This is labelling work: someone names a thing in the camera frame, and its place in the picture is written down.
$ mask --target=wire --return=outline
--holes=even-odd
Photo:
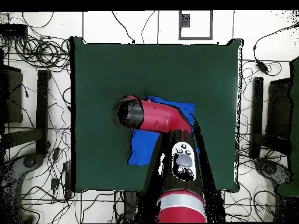
[[[32,27],[32,28],[34,28],[34,29],[39,29],[39,28],[42,28],[42,27],[46,27],[46,26],[50,23],[50,21],[52,21],[53,15],[54,15],[54,12],[52,12],[52,15],[51,15],[50,20],[49,20],[45,25],[40,26],[40,27],[34,27],[34,26],[31,26],[31,25],[28,24],[28,22],[27,22],[27,21],[25,20],[25,18],[24,18],[24,12],[22,12],[22,18],[24,19],[24,21],[26,22],[26,24],[27,24],[29,27]]]
[[[253,106],[252,104],[252,101],[247,99],[246,96],[245,96],[245,93],[246,93],[246,90],[247,88],[249,88],[249,85],[251,84],[252,82],[252,78],[254,76],[254,74],[258,73],[260,71],[260,69],[258,68],[257,70],[253,70],[252,68],[250,67],[245,67],[247,64],[249,64],[250,62],[253,62],[253,63],[256,63],[256,61],[247,61],[245,62],[243,65],[242,65],[242,74],[241,74],[241,80],[242,80],[242,91],[241,91],[241,97],[242,99],[245,99],[246,101],[250,102],[251,105],[247,108],[244,108],[241,110],[240,112],[240,124],[243,125],[244,127],[246,127],[246,131],[245,133],[240,133],[239,134],[239,141],[240,142],[244,142],[244,144],[241,145],[241,147],[239,148],[239,164],[238,166],[241,166],[241,165],[244,165],[244,166],[247,166],[249,167],[249,171],[247,172],[244,172],[244,173],[241,173],[239,174],[239,176],[243,176],[245,174],[248,174],[249,172],[251,172],[251,170],[256,170],[254,167],[253,167],[253,159],[250,159],[249,158],[249,150],[251,149],[252,150],[252,147],[249,147],[251,145],[251,141],[249,140],[249,136],[251,135],[250,133],[248,133],[249,129],[248,129],[248,126],[250,126],[250,124],[248,123],[249,122],[249,118],[245,115],[244,111],[250,107]],[[275,63],[268,63],[268,64],[265,64],[268,68],[268,71],[269,71],[269,76],[276,76],[278,75],[280,72],[281,72],[281,64],[279,62],[275,62]],[[273,66],[274,65],[278,65],[279,66],[279,71],[277,74],[273,74],[271,73],[271,71],[273,70]],[[267,151],[266,155],[264,156],[264,158],[266,159],[271,159],[271,155],[274,153],[273,150],[269,149],[269,148],[265,148],[265,147],[261,147],[261,149],[264,149]],[[238,205],[240,207],[243,207],[243,209],[248,213],[247,215],[240,215],[240,214],[228,214],[227,213],[227,216],[230,216],[230,221],[231,222],[235,222],[235,220],[238,220],[238,221],[241,221],[241,222],[248,222],[248,217],[252,217],[256,222],[257,222],[257,219],[255,219],[254,216],[252,216],[252,206],[255,208],[255,212],[257,214],[257,216],[259,217],[259,219],[261,220],[261,217],[259,216],[259,214],[257,213],[257,208],[256,206],[259,205],[256,201],[255,201],[255,198],[256,198],[256,194],[255,196],[253,197],[252,199],[252,195],[251,193],[249,192],[249,190],[242,184],[239,182],[239,184],[247,190],[248,194],[249,194],[249,197],[246,197],[246,198],[243,198],[243,199],[240,199],[240,200],[235,200],[234,197],[231,195],[231,198],[234,200],[234,204],[230,205],[230,206],[227,206],[225,207],[225,209],[233,206],[233,205]],[[250,206],[250,210],[246,209],[243,205],[240,204],[241,201],[243,200],[249,200],[249,206]],[[269,212],[269,206],[266,206],[266,208],[263,208],[265,211],[268,211]]]
[[[260,193],[269,193],[269,194],[271,194],[272,196],[274,196],[275,199],[277,199],[277,195],[273,194],[273,193],[270,192],[270,191],[262,190],[262,191],[258,191],[258,192],[254,195],[254,197],[253,197],[253,207],[254,207],[254,209],[255,209],[255,213],[256,213],[256,215],[258,216],[258,218],[259,218],[262,222],[264,222],[264,220],[263,220],[263,219],[260,217],[260,215],[258,214],[258,209],[257,209],[257,207],[256,207],[257,203],[256,203],[256,201],[255,201],[256,196],[257,196],[258,194],[260,194]],[[274,216],[274,214],[273,214],[273,212],[272,212],[271,210],[269,211],[269,209],[268,209],[267,211],[268,211],[268,213],[270,213],[271,215]]]
[[[69,40],[66,39],[59,45],[55,41],[37,39],[28,35],[24,39],[15,39],[14,50],[21,58],[21,61],[35,68],[47,68],[52,72],[60,72],[67,70],[69,66]]]
[[[71,205],[73,202],[71,202],[70,205],[64,206],[62,210],[59,211],[59,213],[53,218],[52,222],[48,223],[48,224],[53,224],[55,221],[58,221],[57,224],[59,223],[59,221],[61,220],[61,218],[68,212],[68,210],[70,209]]]
[[[34,131],[36,131],[36,130],[35,130],[35,127],[34,127],[34,125],[33,125],[33,123],[32,123],[32,120],[31,120],[31,118],[30,118],[30,116],[29,116],[29,114],[28,114],[28,112],[27,112],[27,110],[24,109],[23,107],[21,107],[20,105],[18,105],[17,102],[15,102],[14,100],[9,100],[9,101],[12,102],[13,104],[17,105],[18,107],[20,107],[20,108],[27,114],[27,116],[28,116],[28,118],[29,118],[29,121],[30,121],[30,123],[31,123],[32,128],[34,129]]]
[[[65,100],[64,94],[66,93],[66,91],[68,91],[69,89],[71,89],[71,87],[68,87],[67,89],[64,90],[63,94],[62,94],[62,99],[64,102],[66,102],[67,104],[71,104],[70,102]]]
[[[145,26],[147,25],[147,22],[148,22],[148,20],[151,18],[151,16],[155,13],[156,11],[154,10],[153,11],[153,13],[148,17],[148,19],[147,19],[147,21],[146,21],[146,23],[145,23],[145,25],[144,25],[144,27],[143,27],[143,29],[142,29],[142,32],[141,32],[141,38],[142,38],[142,42],[143,42],[143,44],[144,44],[144,40],[143,40],[143,30],[145,29]]]
[[[98,194],[96,196],[95,200],[93,201],[93,203],[90,206],[88,206],[86,209],[83,210],[81,223],[83,223],[83,221],[84,221],[84,212],[87,211],[88,209],[90,209],[95,204],[95,202],[96,202],[96,200],[97,200],[98,197],[103,196],[103,195],[105,195],[105,196],[111,196],[113,194],[114,193],[111,193],[111,194],[105,194],[105,193]]]
[[[128,35],[128,30],[126,29],[126,27],[118,20],[118,18],[116,17],[116,15],[114,14],[114,12],[112,11],[112,15],[114,16],[114,18],[117,20],[117,22],[125,29],[127,35]],[[133,40],[131,38],[130,35],[128,35],[128,37],[132,40],[132,44],[135,44],[135,40]]]
[[[39,220],[40,220],[40,214],[39,214],[39,213],[37,213],[37,212],[35,212],[35,211],[31,211],[31,210],[29,210],[29,209],[25,209],[24,207],[21,207],[21,208],[22,208],[24,211],[28,211],[28,212],[31,212],[31,213],[34,213],[34,214],[38,215],[39,218],[38,218],[36,224],[39,223]]]
[[[60,94],[61,98],[63,99],[63,98],[64,98],[64,97],[63,97],[63,94],[61,93],[60,88],[59,88],[59,86],[58,86],[58,84],[57,84],[55,78],[54,78],[53,76],[52,76],[52,78],[53,78],[53,80],[54,80],[54,82],[55,82],[55,84],[56,84],[56,87],[57,87],[57,89],[58,89],[58,91],[59,91],[59,94]]]
[[[295,24],[293,24],[293,25],[291,25],[291,26],[289,26],[289,27],[284,27],[284,28],[282,28],[282,29],[279,29],[278,31],[275,31],[274,33],[270,33],[270,34],[267,34],[267,35],[265,35],[265,36],[259,38],[259,39],[256,41],[255,45],[253,46],[253,55],[254,55],[254,57],[255,57],[255,60],[258,61],[258,59],[256,58],[256,55],[255,55],[255,50],[256,50],[256,46],[257,46],[258,42],[259,42],[261,39],[266,38],[266,37],[269,37],[269,36],[271,36],[271,35],[273,35],[273,34],[277,34],[277,33],[282,32],[282,31],[284,31],[284,30],[288,30],[288,29],[292,29],[292,28],[297,28],[298,26],[299,26],[299,22],[297,22],[297,23],[295,23]]]
[[[28,147],[28,146],[30,146],[30,145],[32,145],[32,144],[34,144],[34,143],[35,143],[35,141],[34,141],[34,142],[31,142],[31,143],[29,143],[29,144],[27,144],[27,145],[25,145],[25,146],[23,146],[23,147],[21,147],[21,148],[19,149],[19,151],[17,152],[17,154],[16,154],[13,158],[11,158],[10,160],[14,160],[14,158],[16,158],[16,157],[20,154],[20,151],[21,151],[23,148]]]

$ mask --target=green table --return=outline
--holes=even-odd
[[[148,166],[127,164],[131,131],[112,121],[113,104],[128,94],[195,103],[215,185],[233,190],[241,45],[84,44],[71,38],[75,189],[144,188]]]
[[[288,157],[288,168],[291,169],[293,180],[277,188],[277,192],[287,197],[299,197],[299,58],[290,62],[293,85],[290,97],[293,103],[290,140],[292,151]]]

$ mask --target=blue cloth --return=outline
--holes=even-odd
[[[195,104],[194,103],[178,103],[171,101],[164,101],[158,97],[147,96],[149,100],[157,103],[164,103],[171,106],[178,107],[182,113],[186,116],[192,125],[193,130],[193,117]],[[143,131],[140,129],[134,129],[131,138],[131,156],[128,160],[130,165],[148,165],[151,161],[152,153],[154,151],[156,142],[158,140],[159,133],[153,131]]]

